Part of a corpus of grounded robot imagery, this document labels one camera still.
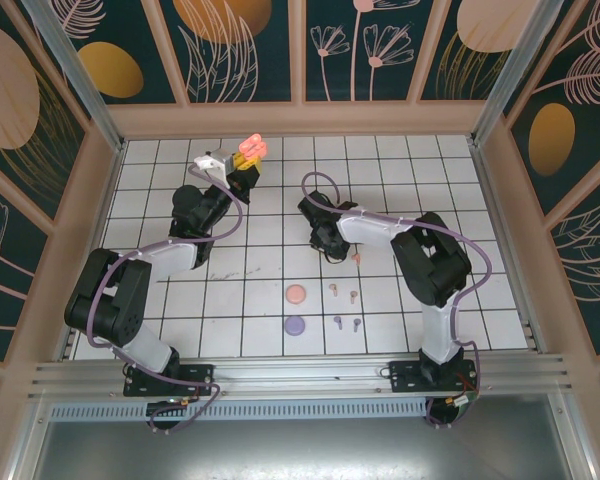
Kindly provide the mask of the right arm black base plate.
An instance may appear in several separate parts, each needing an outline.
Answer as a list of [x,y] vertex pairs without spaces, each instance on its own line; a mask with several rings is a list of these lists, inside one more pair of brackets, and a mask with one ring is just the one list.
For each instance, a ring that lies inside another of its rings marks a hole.
[[477,372],[473,360],[462,360],[451,366],[435,362],[392,361],[389,379],[394,393],[459,392],[466,384],[477,386]]

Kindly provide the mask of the aluminium mounting rail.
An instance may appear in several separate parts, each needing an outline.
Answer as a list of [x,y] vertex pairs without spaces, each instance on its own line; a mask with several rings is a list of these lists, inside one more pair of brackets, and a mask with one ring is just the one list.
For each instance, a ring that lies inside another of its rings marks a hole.
[[[388,397],[385,366],[415,354],[210,358],[223,400]],[[563,358],[534,351],[483,351],[480,392],[488,395],[553,394],[571,390]],[[115,360],[40,363],[25,388],[47,401],[122,398],[123,364]]]

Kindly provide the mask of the aluminium corner post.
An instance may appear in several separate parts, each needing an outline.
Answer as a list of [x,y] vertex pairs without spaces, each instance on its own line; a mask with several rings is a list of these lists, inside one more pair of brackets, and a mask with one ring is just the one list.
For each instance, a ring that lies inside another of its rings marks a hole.
[[479,149],[500,119],[515,89],[554,25],[564,0],[539,0],[509,54],[484,108],[471,132],[472,146]]
[[104,0],[19,0],[115,153],[123,140],[74,41],[87,40],[106,17]]

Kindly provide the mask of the aluminium table side rail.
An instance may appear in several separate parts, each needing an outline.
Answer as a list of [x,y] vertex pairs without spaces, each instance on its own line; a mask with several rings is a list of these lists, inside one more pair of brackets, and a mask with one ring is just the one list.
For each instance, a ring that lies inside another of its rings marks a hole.
[[[104,234],[109,208],[111,207],[116,185],[119,180],[120,171],[127,151],[128,141],[123,139],[120,150],[113,157],[107,180],[104,184],[101,199],[96,211],[95,224],[89,236],[82,261],[85,261],[89,253],[100,246]],[[71,359],[74,348],[74,340],[77,337],[75,329],[67,326],[62,327],[59,340],[56,345],[55,362],[63,362]]]
[[521,264],[518,259],[513,238],[504,216],[504,209],[498,198],[496,185],[489,172],[486,159],[472,139],[468,140],[469,152],[476,169],[479,183],[485,198],[496,241],[498,242],[509,284],[512,288],[513,299],[524,330],[529,331],[528,345],[538,353],[545,352],[545,342],[537,324],[534,307],[522,276]]

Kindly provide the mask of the orange rectangular earbud case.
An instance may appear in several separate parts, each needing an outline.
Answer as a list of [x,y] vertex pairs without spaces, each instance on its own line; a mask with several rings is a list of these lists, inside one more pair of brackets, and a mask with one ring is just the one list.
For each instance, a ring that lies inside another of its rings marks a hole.
[[263,158],[268,153],[268,147],[260,134],[253,134],[239,145],[239,152],[245,158]]

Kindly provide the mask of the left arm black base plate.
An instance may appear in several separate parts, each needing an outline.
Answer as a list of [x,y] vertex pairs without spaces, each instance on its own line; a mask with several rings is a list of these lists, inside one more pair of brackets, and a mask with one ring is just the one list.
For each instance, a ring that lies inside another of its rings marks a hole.
[[185,382],[202,383],[202,387],[185,386],[164,382],[128,365],[125,366],[124,397],[190,397],[209,396],[210,382],[213,380],[214,366],[211,364],[193,364],[168,367],[162,373],[165,377]]

